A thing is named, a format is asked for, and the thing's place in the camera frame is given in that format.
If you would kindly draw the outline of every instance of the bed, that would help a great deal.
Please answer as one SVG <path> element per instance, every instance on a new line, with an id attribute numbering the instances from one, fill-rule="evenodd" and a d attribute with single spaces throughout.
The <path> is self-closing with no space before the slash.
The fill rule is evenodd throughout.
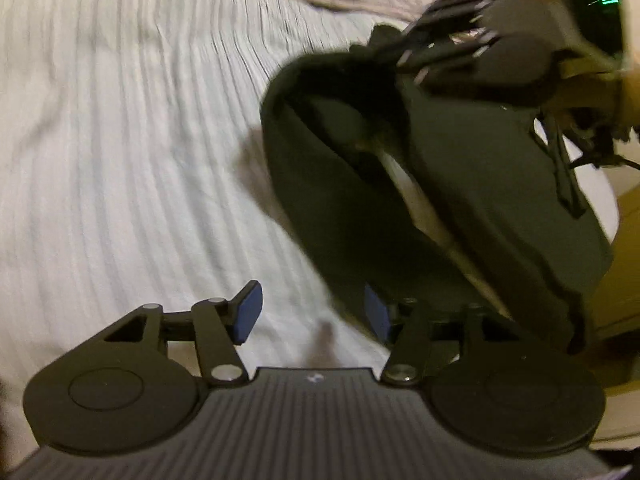
<path id="1" fill-rule="evenodd" d="M 143 303 L 186 310 L 256 279 L 249 370 L 382 368 L 386 350 L 339 314 L 273 195 L 259 103 L 287 60 L 402 27 L 431 0 L 402 1 L 0 0 L 9 466 L 36 447 L 29 378 Z M 606 178 L 581 171 L 612 239 Z"/>

